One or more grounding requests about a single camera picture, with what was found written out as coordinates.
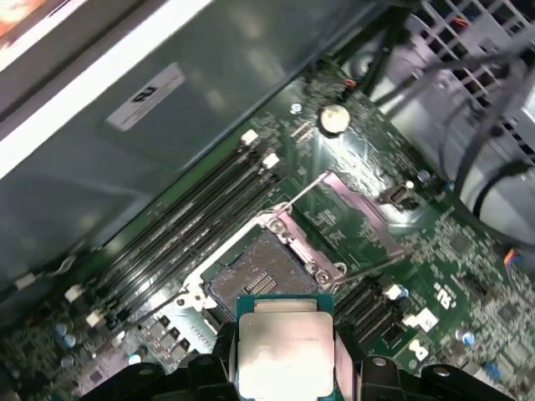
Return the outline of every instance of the ram slot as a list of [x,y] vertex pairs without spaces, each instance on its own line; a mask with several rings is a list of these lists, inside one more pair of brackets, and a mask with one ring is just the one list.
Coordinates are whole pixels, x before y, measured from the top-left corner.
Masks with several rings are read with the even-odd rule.
[[369,314],[370,311],[375,310],[382,302],[383,299],[381,297],[377,297],[374,291],[369,290],[366,293],[366,297],[361,298],[359,304],[355,305],[349,312],[346,312],[345,316],[351,322],[357,322]]
[[205,175],[193,188],[187,191],[177,202],[167,206],[155,218],[145,230],[137,236],[111,263],[110,268],[99,275],[98,279],[92,282],[107,281],[115,274],[122,272],[124,262],[130,263],[128,259],[135,256],[144,246],[150,244],[151,241],[157,237],[156,233],[161,228],[162,223],[165,224],[169,220],[173,220],[175,216],[181,216],[189,204],[201,195],[205,190],[217,185],[221,178],[225,177],[225,173],[235,167],[239,167],[243,163],[247,165],[249,160],[257,160],[259,155],[254,150],[244,153],[237,149],[227,156],[221,163],[214,167],[207,175]]
[[346,295],[340,302],[334,307],[334,315],[342,317],[350,308],[359,302],[361,297],[365,297],[370,291],[372,284],[365,277],[357,287]]
[[376,320],[380,320],[382,317],[390,314],[390,308],[385,304],[378,305],[362,316],[357,322],[354,323],[355,334],[363,332],[366,328]]
[[195,225],[196,220],[201,219],[201,216],[204,216],[207,213],[213,213],[210,209],[217,207],[217,203],[221,202],[221,193],[225,192],[229,185],[237,184],[241,188],[240,183],[242,183],[244,176],[257,178],[257,175],[255,175],[256,170],[251,170],[250,166],[245,167],[244,170],[240,169],[238,172],[227,176],[223,182],[219,182],[216,186],[211,188],[207,194],[204,194],[203,198],[205,196],[206,198],[204,199],[206,201],[198,202],[186,215],[182,216],[173,226],[169,227],[165,231],[165,235],[160,236],[158,241],[153,242],[149,248],[145,249],[145,252],[138,255],[128,268],[121,272],[114,280],[111,280],[100,288],[96,292],[97,297],[104,297],[105,294],[111,292],[111,290],[114,290],[115,292],[119,291],[121,287],[131,285],[133,280],[145,274],[147,269],[154,263],[154,261],[151,261],[150,259],[157,258],[157,254],[162,248],[170,242],[173,242],[173,239],[177,235],[185,234],[183,231],[186,231],[188,228],[191,229]]
[[221,233],[231,228],[235,224],[236,219],[248,214],[248,212],[252,210],[252,208],[264,198],[277,183],[278,179],[276,177],[269,177],[262,183],[260,188],[252,188],[252,196],[246,197],[245,199],[239,198],[238,200],[242,203],[241,207],[236,208],[231,215],[224,216],[218,220],[212,229],[209,230],[209,235],[203,237],[202,240],[196,244],[195,250],[190,250],[179,261],[174,261],[173,267],[168,269],[164,275],[156,279],[146,292],[137,296],[130,305],[123,307],[123,309],[117,313],[118,320],[124,321],[133,311],[142,307],[143,304],[163,288],[169,280],[185,266],[200,262],[200,259],[204,256],[204,252],[207,249],[211,249],[213,242],[217,240]]
[[377,336],[382,334],[388,327],[391,327],[394,322],[395,319],[390,313],[378,317],[371,321],[364,330],[360,331],[357,334],[356,339],[359,344],[366,346],[370,341],[373,341]]
[[[257,182],[257,180],[258,175],[249,175],[245,180],[240,181],[237,186],[237,193],[239,194],[247,191],[247,189]],[[161,272],[162,265],[167,264],[170,260],[177,257],[177,253],[189,251],[195,244],[197,238],[202,235],[203,231],[208,229],[210,224],[221,216],[221,213],[224,213],[226,209],[235,205],[240,198],[234,197],[232,199],[233,201],[230,203],[220,202],[219,205],[210,212],[203,214],[202,218],[191,227],[187,233],[181,236],[180,239],[173,241],[172,243],[168,241],[163,250],[160,248],[160,251],[156,253],[156,257],[146,263],[148,267],[142,274],[136,276],[134,279],[130,279],[125,286],[114,293],[114,300],[109,302],[108,306],[112,307],[114,304],[120,303],[121,299],[132,296],[144,285],[145,282],[147,282],[147,280],[158,272]]]

